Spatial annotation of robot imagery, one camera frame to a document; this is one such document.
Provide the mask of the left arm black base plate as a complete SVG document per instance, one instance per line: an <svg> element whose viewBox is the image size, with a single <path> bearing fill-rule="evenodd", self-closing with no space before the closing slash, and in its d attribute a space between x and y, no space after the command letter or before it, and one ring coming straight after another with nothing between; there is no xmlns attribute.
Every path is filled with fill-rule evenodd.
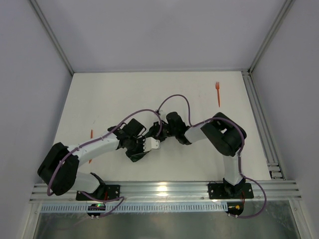
<svg viewBox="0 0 319 239"><path fill-rule="evenodd" d="M118 198L120 196L120 185L102 185L99 186L93 193L87 193L94 200L106 201Z"/></svg>

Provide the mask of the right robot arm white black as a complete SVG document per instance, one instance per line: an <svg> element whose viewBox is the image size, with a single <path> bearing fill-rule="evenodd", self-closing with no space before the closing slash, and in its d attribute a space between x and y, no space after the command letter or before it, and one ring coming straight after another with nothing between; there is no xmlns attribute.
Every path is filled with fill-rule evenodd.
<svg viewBox="0 0 319 239"><path fill-rule="evenodd" d="M183 145L208 139L223 157L224 193L230 198L241 194L246 180L240 169L239 158L247 137L242 127L221 112L193 126L186 125L176 112L172 112L166 115L166 121L155 122L149 129L145 135L143 152L159 149L160 143L168 137L174 137Z"/></svg>

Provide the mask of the green cloth napkin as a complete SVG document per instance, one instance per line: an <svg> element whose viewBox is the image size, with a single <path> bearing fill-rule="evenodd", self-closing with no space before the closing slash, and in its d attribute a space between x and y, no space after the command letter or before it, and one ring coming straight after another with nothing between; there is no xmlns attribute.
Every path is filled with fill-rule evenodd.
<svg viewBox="0 0 319 239"><path fill-rule="evenodd" d="M139 136L136 140L136 145L133 149L128 149L126 151L126 156L132 161L137 162L140 159L142 159L144 156L146 156L149 152L143 152L143 143L146 138L153 137L154 139L160 140L160 142L163 141L163 138L160 135L157 135L157 133L160 130L160 124L158 122L155 122L153 126L150 127L149 131L142 136Z"/></svg>

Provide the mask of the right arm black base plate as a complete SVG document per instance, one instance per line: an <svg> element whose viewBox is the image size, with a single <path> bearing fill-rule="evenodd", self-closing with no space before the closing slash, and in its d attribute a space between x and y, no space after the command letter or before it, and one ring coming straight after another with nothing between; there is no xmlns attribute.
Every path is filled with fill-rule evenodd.
<svg viewBox="0 0 319 239"><path fill-rule="evenodd" d="M210 182L207 185L210 199L253 199L254 193L250 183L244 183L239 189L224 183Z"/></svg>

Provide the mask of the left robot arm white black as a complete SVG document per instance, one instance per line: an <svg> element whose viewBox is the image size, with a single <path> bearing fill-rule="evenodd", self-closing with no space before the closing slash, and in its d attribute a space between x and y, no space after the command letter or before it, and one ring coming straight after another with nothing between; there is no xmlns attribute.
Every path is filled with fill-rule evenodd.
<svg viewBox="0 0 319 239"><path fill-rule="evenodd" d="M49 187L49 195L60 196L69 190L84 191L96 199L103 198L107 189L104 181L95 173L78 172L78 168L104 153L125 148L132 161L145 155L141 134L146 128L136 119L120 128L110 127L106 135L79 145L54 144L41 163L37 174Z"/></svg>

